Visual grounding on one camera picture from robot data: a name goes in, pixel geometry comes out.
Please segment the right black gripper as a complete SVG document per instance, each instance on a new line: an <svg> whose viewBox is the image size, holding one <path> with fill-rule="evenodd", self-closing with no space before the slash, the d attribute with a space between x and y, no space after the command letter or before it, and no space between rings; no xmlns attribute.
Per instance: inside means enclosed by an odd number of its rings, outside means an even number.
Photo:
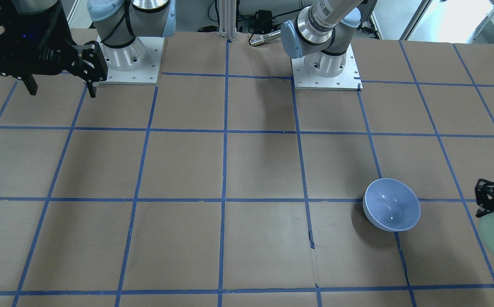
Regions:
<svg viewBox="0 0 494 307"><path fill-rule="evenodd" d="M0 0L0 74L17 77L35 96L34 75L63 71L75 72L95 98L96 87L108 78L99 42L76 45L59 0Z"/></svg>

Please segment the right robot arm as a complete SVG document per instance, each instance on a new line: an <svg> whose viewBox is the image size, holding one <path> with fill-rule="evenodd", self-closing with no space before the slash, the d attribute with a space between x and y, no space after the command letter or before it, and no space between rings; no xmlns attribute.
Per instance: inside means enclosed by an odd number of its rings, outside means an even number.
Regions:
<svg viewBox="0 0 494 307"><path fill-rule="evenodd" d="M126 70L145 58L142 37L175 33L173 0L90 0L87 10L99 41L80 44L59 0L0 0L0 75L22 81L34 96L34 75L66 71L85 81L93 98L109 68Z"/></svg>

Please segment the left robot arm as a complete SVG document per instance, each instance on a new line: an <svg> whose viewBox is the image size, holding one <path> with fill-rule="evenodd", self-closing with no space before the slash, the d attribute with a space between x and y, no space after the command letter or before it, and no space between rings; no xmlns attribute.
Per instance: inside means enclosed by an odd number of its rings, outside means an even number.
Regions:
<svg viewBox="0 0 494 307"><path fill-rule="evenodd" d="M360 0L316 0L302 8L294 20L281 26L280 38L291 59L309 55L343 58L353 31L360 23ZM494 216L494 182L479 179L475 185L479 209L476 217Z"/></svg>

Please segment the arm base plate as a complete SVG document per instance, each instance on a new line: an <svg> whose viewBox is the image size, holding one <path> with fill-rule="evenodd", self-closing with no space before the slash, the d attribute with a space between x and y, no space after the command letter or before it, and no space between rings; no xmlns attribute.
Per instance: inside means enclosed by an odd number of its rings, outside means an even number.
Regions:
<svg viewBox="0 0 494 307"><path fill-rule="evenodd" d="M106 85L157 85L166 39L137 37L122 49L101 45L108 66Z"/></svg>
<svg viewBox="0 0 494 307"><path fill-rule="evenodd" d="M315 53L291 60L296 90L360 91L363 88L352 44L345 54Z"/></svg>

